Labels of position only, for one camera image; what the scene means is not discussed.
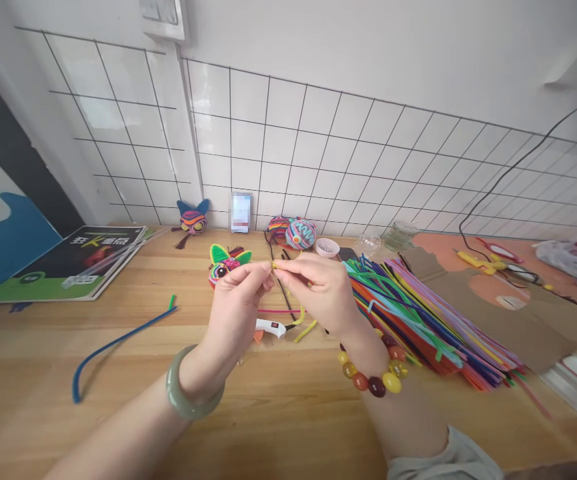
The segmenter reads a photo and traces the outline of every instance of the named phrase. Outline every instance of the smartphone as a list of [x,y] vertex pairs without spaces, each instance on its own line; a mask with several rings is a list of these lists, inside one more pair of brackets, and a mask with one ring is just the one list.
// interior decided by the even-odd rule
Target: smartphone
[[352,248],[342,247],[340,248],[340,259],[342,261],[346,260],[357,260],[357,253]]
[[250,230],[251,199],[251,193],[232,193],[230,202],[230,231],[232,233],[248,233]]

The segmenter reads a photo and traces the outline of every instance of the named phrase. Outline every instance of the yarn ball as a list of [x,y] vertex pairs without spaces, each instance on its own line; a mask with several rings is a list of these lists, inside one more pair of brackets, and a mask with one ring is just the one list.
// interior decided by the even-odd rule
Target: yarn ball
[[306,250],[313,246],[317,237],[315,225],[304,219],[290,219],[286,229],[286,243],[295,250]]
[[273,217],[268,223],[268,231],[270,232],[271,240],[274,239],[278,245],[286,245],[286,229],[290,225],[290,220],[281,215]]

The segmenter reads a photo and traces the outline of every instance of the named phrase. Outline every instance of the yellow tool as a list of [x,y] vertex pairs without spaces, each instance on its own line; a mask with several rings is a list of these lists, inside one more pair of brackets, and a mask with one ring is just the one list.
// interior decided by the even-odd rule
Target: yellow tool
[[491,253],[490,257],[494,260],[493,262],[487,262],[483,260],[477,260],[472,255],[467,254],[466,252],[459,251],[453,249],[457,256],[464,260],[467,264],[482,270],[486,275],[495,275],[495,272],[498,270],[504,270],[506,268],[506,264],[502,261],[499,256]]

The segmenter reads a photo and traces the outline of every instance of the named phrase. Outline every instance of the white glue gun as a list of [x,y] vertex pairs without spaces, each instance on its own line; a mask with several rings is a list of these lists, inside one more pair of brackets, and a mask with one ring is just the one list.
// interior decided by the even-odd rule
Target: white glue gun
[[272,333],[278,339],[283,339],[283,336],[286,334],[286,327],[283,323],[279,322],[271,322],[270,320],[262,320],[257,319],[257,323],[255,324],[255,336],[254,339],[259,343],[261,341],[261,336],[263,332],[267,331],[268,333]]

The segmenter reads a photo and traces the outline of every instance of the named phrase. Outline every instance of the woman's right hand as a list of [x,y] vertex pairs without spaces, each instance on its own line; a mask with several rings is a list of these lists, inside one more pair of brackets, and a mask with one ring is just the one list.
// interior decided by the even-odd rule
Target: woman's right hand
[[294,260],[275,260],[275,264],[275,276],[338,339],[353,335],[368,324],[357,309],[342,263],[303,252]]

